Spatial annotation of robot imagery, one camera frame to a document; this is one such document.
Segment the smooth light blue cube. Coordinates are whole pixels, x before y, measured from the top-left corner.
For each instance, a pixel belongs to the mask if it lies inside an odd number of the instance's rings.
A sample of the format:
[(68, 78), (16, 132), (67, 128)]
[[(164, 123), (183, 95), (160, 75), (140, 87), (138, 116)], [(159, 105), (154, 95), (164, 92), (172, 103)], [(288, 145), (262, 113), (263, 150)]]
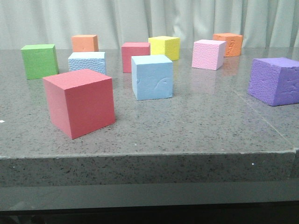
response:
[(137, 100), (173, 96), (173, 62), (165, 55), (132, 56), (132, 89)]

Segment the textured light blue cube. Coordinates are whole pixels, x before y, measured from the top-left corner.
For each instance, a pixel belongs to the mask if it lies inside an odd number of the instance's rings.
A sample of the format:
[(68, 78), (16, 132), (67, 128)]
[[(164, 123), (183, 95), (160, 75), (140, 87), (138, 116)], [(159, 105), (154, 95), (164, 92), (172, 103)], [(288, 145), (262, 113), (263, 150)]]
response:
[(73, 52), (68, 58), (69, 71), (90, 69), (106, 74), (105, 52)]

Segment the small red foam cube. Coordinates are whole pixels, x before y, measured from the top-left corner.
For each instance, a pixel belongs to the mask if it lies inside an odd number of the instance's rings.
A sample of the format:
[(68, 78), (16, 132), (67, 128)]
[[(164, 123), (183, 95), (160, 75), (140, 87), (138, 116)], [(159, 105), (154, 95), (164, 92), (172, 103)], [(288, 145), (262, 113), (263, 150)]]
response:
[(121, 46), (123, 73), (131, 73), (131, 57), (150, 55), (149, 42), (126, 42)]

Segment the yellow foam cube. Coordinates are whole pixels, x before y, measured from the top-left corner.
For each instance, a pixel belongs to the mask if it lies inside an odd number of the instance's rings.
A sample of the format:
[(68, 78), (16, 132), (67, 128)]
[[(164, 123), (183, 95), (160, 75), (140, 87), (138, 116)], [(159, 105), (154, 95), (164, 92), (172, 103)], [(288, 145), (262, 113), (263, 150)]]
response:
[(148, 38), (151, 55), (165, 55), (170, 60), (179, 59), (180, 38), (171, 36), (157, 36)]

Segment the large red foam cube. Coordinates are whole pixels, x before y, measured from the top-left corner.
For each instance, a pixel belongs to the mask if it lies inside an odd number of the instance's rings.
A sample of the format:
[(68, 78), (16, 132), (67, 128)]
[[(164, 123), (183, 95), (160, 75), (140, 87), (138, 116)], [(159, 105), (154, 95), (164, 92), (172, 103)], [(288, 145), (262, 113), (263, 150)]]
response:
[(112, 78), (83, 69), (43, 78), (51, 122), (71, 139), (115, 122)]

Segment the pink foam cube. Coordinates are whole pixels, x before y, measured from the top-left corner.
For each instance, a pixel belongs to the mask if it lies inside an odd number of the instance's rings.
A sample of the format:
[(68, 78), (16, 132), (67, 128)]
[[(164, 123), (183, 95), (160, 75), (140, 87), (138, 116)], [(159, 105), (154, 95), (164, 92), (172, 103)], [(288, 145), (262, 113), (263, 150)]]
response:
[(192, 68), (218, 70), (224, 61), (226, 41), (198, 40), (193, 44)]

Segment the orange foam cube left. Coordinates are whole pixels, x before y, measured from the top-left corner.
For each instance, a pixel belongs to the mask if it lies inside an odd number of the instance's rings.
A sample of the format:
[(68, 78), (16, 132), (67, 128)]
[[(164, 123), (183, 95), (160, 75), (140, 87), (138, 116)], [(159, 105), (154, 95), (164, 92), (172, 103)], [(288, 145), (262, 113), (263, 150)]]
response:
[(73, 52), (99, 51), (97, 35), (74, 35), (71, 37)]

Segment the orange foam cube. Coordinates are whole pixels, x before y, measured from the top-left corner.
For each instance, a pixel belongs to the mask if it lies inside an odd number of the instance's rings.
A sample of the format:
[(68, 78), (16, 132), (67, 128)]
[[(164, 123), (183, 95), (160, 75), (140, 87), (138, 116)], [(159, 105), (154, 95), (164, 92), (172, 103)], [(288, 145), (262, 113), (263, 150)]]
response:
[(99, 51), (97, 35), (74, 35), (71, 37), (73, 52)]
[(240, 56), (242, 51), (243, 36), (233, 33), (213, 34), (213, 40), (225, 41), (225, 57)]

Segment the orange foam cube right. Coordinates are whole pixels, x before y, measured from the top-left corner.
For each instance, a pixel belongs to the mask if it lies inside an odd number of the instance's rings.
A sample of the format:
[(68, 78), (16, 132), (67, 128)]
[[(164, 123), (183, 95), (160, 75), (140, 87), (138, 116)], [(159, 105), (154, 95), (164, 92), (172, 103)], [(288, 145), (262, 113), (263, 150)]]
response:
[(233, 33), (213, 34), (213, 40), (225, 41), (225, 57), (240, 56), (242, 51), (243, 36)]

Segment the green foam cube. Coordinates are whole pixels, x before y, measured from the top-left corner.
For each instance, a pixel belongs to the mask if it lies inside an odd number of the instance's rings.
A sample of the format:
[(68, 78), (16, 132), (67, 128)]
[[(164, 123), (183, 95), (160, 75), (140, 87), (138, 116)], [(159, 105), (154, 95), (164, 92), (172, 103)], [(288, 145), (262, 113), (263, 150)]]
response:
[(55, 44), (26, 45), (21, 54), (28, 80), (59, 73)]

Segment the purple foam cube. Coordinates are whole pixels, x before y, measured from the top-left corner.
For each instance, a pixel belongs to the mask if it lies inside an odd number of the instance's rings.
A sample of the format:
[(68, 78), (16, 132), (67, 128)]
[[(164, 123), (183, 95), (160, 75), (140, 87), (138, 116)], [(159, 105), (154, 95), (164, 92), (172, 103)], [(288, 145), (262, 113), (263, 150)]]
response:
[(248, 93), (270, 106), (299, 102), (299, 62), (285, 58), (255, 58)]

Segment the grey-green curtain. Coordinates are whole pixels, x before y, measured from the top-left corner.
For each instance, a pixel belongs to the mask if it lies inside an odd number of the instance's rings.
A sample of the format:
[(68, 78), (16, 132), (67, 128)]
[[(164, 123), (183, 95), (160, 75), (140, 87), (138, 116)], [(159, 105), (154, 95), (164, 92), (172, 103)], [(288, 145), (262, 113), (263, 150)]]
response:
[(297, 47), (296, 0), (3, 0), (0, 47), (53, 43), (69, 49), (71, 37), (96, 34), (101, 49), (174, 36), (182, 48), (214, 33), (243, 35), (243, 47)]

